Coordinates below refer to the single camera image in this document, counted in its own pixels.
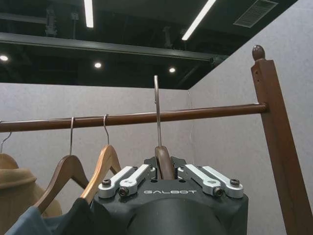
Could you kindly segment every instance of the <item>tan coat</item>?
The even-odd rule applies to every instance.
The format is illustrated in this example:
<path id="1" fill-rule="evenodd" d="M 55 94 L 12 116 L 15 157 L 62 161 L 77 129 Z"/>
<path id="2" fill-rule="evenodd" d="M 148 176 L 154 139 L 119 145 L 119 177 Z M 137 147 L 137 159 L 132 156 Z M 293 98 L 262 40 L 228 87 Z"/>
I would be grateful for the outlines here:
<path id="1" fill-rule="evenodd" d="M 44 193 L 35 181 L 36 177 L 30 170 L 3 169 L 0 161 L 0 235 L 4 234 Z M 43 217 L 60 215 L 62 210 L 56 200 L 43 213 Z"/>

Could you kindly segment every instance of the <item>recessed light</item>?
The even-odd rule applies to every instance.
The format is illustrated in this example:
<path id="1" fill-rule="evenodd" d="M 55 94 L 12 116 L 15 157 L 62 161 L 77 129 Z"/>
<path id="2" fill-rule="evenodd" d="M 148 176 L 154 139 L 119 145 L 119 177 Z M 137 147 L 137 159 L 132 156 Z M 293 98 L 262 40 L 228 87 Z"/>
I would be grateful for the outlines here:
<path id="1" fill-rule="evenodd" d="M 0 55 L 0 60 L 7 61 L 9 58 L 6 55 Z"/>
<path id="2" fill-rule="evenodd" d="M 99 69 L 101 68 L 102 64 L 100 62 L 94 63 L 94 67 Z"/>
<path id="3" fill-rule="evenodd" d="M 213 6 L 216 0 L 208 0 L 207 3 L 202 8 L 201 12 L 198 14 L 198 16 L 195 18 L 195 20 L 190 25 L 189 29 L 186 31 L 184 36 L 182 37 L 182 40 L 186 41 L 190 37 L 190 35 L 193 33 L 193 31 L 196 29 L 198 24 L 202 21 L 202 19 L 205 17 L 206 13 L 210 10 L 210 8 Z"/>
<path id="4" fill-rule="evenodd" d="M 84 0 L 86 26 L 93 28 L 93 13 L 92 13 L 92 0 Z"/>
<path id="5" fill-rule="evenodd" d="M 171 67 L 171 68 L 169 69 L 169 72 L 171 72 L 171 73 L 174 73 L 175 71 L 176 71 L 176 69 L 173 68 L 173 67 Z"/>

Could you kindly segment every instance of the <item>clothes rail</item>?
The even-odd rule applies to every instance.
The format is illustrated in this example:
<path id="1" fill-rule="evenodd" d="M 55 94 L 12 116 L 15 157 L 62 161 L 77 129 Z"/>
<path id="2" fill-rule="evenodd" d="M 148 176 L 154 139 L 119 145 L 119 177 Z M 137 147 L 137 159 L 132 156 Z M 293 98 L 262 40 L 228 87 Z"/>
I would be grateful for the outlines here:
<path id="1" fill-rule="evenodd" d="M 217 118 L 236 115 L 259 114 L 267 110 L 266 103 L 225 106 L 203 109 L 185 109 L 164 111 L 161 121 L 191 120 L 200 118 Z M 156 113 L 138 113 L 123 115 L 108 115 L 106 126 L 128 125 L 156 122 Z M 71 118 L 3 121 L 0 123 L 0 132 L 39 131 L 53 129 L 67 129 L 71 126 Z M 103 126 L 103 117 L 76 117 L 73 128 Z"/>

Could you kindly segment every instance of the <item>black ceiling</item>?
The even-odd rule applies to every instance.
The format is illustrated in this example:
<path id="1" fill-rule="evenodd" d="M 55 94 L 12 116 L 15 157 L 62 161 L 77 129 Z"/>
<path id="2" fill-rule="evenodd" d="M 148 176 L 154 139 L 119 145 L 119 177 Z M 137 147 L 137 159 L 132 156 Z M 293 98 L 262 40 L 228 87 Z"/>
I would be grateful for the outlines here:
<path id="1" fill-rule="evenodd" d="M 157 74 L 161 88 L 189 89 L 296 2 L 273 1 L 279 4 L 252 28 L 246 28 L 233 23 L 255 0 L 217 0 L 192 36 L 182 41 L 207 0 L 93 0 L 94 28 L 86 28 L 83 0 L 1 0 L 0 14 L 42 19 L 47 17 L 47 8 L 53 9 L 56 38 L 213 55 L 212 59 L 195 60 L 43 47 L 4 42 L 0 36 L 0 54 L 9 57 L 0 62 L 0 82 L 151 88 Z M 75 24 L 71 13 L 78 13 Z M 169 28 L 169 43 L 165 27 Z M 0 32 L 4 33 L 46 37 L 45 29 L 44 23 L 0 19 Z M 95 61 L 102 63 L 101 69 L 94 68 Z M 170 67 L 176 72 L 169 73 Z"/>

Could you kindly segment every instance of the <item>wooden frame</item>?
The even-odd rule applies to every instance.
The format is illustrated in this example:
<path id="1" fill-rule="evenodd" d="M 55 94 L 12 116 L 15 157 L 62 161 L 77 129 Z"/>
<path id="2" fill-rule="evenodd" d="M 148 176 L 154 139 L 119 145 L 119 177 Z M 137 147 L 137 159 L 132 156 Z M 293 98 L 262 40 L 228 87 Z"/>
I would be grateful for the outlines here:
<path id="1" fill-rule="evenodd" d="M 273 168 L 278 197 L 288 235 L 313 235 L 313 217 L 301 168 L 272 60 L 265 59 L 264 49 L 252 51 L 255 65 L 251 68 L 259 102 L 268 105 L 261 114 L 268 152 Z"/>
<path id="2" fill-rule="evenodd" d="M 261 114 L 280 206 L 288 235 L 313 235 L 313 217 L 292 138 L 287 112 L 272 60 L 263 48 L 252 51 L 251 68 L 259 104 L 161 112 L 161 121 Z M 106 125 L 156 122 L 156 113 L 108 116 Z M 0 132 L 70 128 L 71 119 L 1 122 Z M 103 126 L 103 117 L 75 118 L 74 128 Z"/>

